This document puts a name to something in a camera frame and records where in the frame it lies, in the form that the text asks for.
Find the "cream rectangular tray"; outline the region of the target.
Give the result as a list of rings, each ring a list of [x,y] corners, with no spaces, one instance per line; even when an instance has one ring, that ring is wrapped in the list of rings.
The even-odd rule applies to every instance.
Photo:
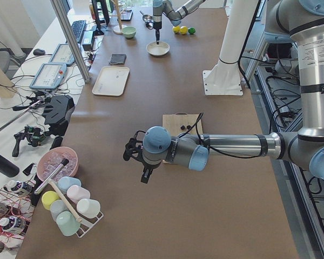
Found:
[[[119,97],[124,93],[130,69],[120,66],[104,66],[101,68],[92,93],[97,96]]]

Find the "cream round plate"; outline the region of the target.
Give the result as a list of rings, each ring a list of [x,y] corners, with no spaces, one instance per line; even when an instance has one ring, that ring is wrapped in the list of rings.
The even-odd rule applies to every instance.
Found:
[[[147,44],[146,50],[150,55],[160,57],[169,52],[170,46],[168,43],[163,41],[160,41],[159,44],[157,44],[156,42],[151,42]]]

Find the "yellow lemon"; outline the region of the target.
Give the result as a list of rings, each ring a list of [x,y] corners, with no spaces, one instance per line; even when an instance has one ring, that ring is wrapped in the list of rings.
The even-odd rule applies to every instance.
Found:
[[[174,33],[179,33],[179,32],[180,32],[180,26],[174,26],[174,27],[172,28],[172,31],[173,31]]]
[[[181,26],[181,27],[179,28],[179,33],[182,34],[182,35],[187,34],[187,33],[188,33],[188,27],[186,27],[186,26]]]

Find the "mint green bowl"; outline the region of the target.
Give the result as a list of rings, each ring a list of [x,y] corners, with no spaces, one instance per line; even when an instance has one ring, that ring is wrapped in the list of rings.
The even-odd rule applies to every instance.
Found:
[[[135,37],[137,30],[134,26],[126,26],[122,28],[121,32],[125,38],[130,39]]]

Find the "wooden glass stand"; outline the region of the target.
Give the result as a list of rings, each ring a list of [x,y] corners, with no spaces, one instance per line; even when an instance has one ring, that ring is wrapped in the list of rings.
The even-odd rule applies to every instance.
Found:
[[[114,12],[111,15],[111,18],[113,19],[113,22],[117,22],[115,26],[113,27],[113,32],[117,35],[122,35],[122,21],[121,21],[121,11],[119,8],[119,3],[118,0],[111,0],[111,3],[113,4],[114,7]]]

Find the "dark grey cloth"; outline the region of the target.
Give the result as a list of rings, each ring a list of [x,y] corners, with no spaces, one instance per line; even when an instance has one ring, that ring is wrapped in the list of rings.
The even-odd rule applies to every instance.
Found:
[[[113,53],[109,61],[110,65],[123,65],[126,61],[126,54]]]

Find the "wooden cutting board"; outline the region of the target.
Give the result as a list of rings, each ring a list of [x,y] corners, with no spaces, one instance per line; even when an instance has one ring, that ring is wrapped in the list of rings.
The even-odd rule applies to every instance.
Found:
[[[164,163],[201,171],[207,164],[208,149],[200,140],[203,133],[197,114],[176,113],[163,115],[163,127],[171,135],[171,145]]]

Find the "white cup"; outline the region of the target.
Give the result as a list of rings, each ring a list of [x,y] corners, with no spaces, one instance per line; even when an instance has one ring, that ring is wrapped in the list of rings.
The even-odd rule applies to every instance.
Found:
[[[95,218],[100,212],[100,203],[94,199],[81,199],[77,203],[77,212],[89,219]]]

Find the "white column with base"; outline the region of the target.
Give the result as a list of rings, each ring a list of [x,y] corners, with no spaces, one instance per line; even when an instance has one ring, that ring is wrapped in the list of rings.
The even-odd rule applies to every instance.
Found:
[[[204,91],[207,96],[241,96],[239,59],[251,23],[255,21],[260,2],[234,1],[217,65],[203,71]]]

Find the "black keyboard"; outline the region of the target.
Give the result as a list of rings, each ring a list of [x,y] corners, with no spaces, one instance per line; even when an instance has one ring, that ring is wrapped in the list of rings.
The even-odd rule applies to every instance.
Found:
[[[86,20],[78,20],[72,23],[71,29],[77,43],[81,43],[85,28]]]

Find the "mint cup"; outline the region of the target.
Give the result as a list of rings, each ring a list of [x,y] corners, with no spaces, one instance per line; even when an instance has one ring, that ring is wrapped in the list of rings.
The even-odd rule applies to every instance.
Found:
[[[71,236],[80,228],[80,223],[69,211],[61,212],[56,218],[56,224],[64,236]]]

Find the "grey cup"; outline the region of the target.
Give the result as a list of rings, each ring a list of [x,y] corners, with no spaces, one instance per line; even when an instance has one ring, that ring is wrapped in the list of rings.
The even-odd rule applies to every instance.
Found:
[[[54,221],[56,221],[57,216],[64,211],[68,211],[68,208],[62,200],[56,200],[50,206],[50,213]]]

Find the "pink bowl with ice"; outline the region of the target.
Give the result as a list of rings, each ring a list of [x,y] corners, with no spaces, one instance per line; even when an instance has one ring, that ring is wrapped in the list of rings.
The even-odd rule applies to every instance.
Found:
[[[44,181],[61,164],[63,159],[68,159],[69,162],[53,177],[53,180],[57,182],[64,176],[75,176],[79,167],[76,152],[70,147],[56,147],[49,150],[40,159],[37,165],[38,178]]]

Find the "black equipment housing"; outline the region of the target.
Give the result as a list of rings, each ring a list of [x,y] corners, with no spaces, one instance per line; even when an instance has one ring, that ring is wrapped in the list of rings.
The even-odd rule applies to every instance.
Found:
[[[64,136],[70,122],[71,114],[75,110],[73,98],[69,95],[54,96],[46,103],[42,116],[49,129],[45,135]]]

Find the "computer mouse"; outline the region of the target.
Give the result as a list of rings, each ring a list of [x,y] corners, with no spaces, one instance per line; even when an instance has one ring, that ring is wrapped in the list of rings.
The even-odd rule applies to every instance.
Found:
[[[43,49],[39,49],[39,48],[34,49],[34,50],[33,50],[33,55],[34,55],[34,56],[41,56],[41,55],[45,55],[45,50],[43,50]]]

